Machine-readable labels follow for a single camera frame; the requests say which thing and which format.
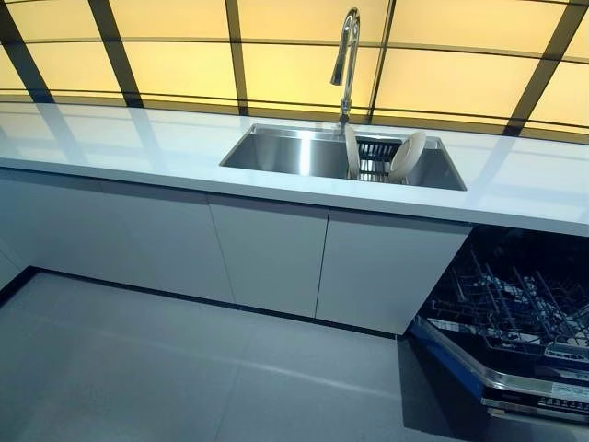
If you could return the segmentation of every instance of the countertop edge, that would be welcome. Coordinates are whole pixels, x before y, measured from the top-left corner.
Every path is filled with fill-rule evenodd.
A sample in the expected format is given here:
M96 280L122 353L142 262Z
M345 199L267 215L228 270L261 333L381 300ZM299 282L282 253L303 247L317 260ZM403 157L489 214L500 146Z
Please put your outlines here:
M423 218L455 221L466 224L485 224L541 230L567 235L589 237L589 225L557 219L513 215L499 212L476 211L455 207L383 201L316 192L261 187L240 183L199 180L196 178L156 175L123 169L103 169L86 166L64 165L32 160L0 158L0 168L20 169L34 172L55 173L78 177L116 180L137 184L163 186L197 192L224 193L229 195L285 201L296 204L322 205L334 208L363 210L385 214L417 216Z

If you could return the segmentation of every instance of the cabinet door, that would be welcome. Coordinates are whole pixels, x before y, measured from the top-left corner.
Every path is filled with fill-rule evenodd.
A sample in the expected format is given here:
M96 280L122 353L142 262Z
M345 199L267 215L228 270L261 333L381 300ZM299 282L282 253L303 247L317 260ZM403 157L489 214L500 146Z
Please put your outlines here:
M14 279L19 269L0 251L0 289Z
M18 170L7 177L0 185L0 231L27 265L156 286L97 180Z
M203 193L110 181L100 185L162 290L233 302Z
M317 317L402 334L470 227L330 210Z
M238 304L312 317L328 210L210 195Z

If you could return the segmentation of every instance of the white countertop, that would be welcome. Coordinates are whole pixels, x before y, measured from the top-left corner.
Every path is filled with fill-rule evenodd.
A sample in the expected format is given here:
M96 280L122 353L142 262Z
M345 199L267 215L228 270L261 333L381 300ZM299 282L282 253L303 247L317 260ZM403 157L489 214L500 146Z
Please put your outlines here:
M256 122L333 127L173 110L0 103L0 167L589 237L588 145L426 131L444 142L466 192L219 167Z

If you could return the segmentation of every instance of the dishwasher rack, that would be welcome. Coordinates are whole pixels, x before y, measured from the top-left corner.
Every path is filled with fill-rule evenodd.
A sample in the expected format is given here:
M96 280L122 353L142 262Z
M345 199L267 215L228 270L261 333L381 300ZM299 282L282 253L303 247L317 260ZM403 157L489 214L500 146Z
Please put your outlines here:
M473 249L462 250L420 314L438 329L478 335L492 350L589 368L586 290L538 271L501 270L500 277Z

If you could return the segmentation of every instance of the black baseboard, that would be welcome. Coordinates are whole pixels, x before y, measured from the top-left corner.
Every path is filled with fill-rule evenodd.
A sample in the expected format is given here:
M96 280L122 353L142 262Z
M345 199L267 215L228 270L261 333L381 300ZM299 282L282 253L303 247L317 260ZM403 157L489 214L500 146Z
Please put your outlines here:
M78 281L85 281L85 282L100 284L100 285L108 285L111 287L117 287L117 288L122 288L122 289L126 289L126 290L133 290L135 292L147 293L147 294L155 295L155 296L159 296L159 297L172 297L175 299L181 299L183 301L198 302L201 304L208 304L211 306L231 308L233 310L248 311L248 312L252 312L252 313L259 313L261 315L273 316L273 317L277 317L277 318L285 318L288 320L298 320L300 322L307 322L307 323L311 323L311 324L322 325L325 327L347 330L349 332L370 334L373 336L378 336L381 338L387 338L387 339L392 339L392 340L395 340L398 337L394 333L366 329L364 327L356 327L353 325L342 324L339 322L332 322L330 320L319 320L317 318L309 318L307 316L295 315L292 313L283 313L281 311L268 310L266 308L243 306L240 304L233 304L233 303L225 302L225 301L207 299L205 297L193 297L190 295L182 295L180 293L167 292L164 290L157 290L154 288L141 287L138 285L113 283L112 281L106 281L103 279L91 278L88 276L81 276L79 274L73 274L73 273L58 272L55 270L41 269L39 267L32 267L32 266L27 267L15 279L13 279L10 283L8 283L7 286L5 286L2 290L0 290L0 308L8 301L8 299L10 299L10 297L12 297L23 285L25 285L37 273L56 274L59 276L63 276L63 277L71 278L71 279L76 279Z
M3 288L0 288L0 308L13 297L31 278L40 271L37 267L29 266Z

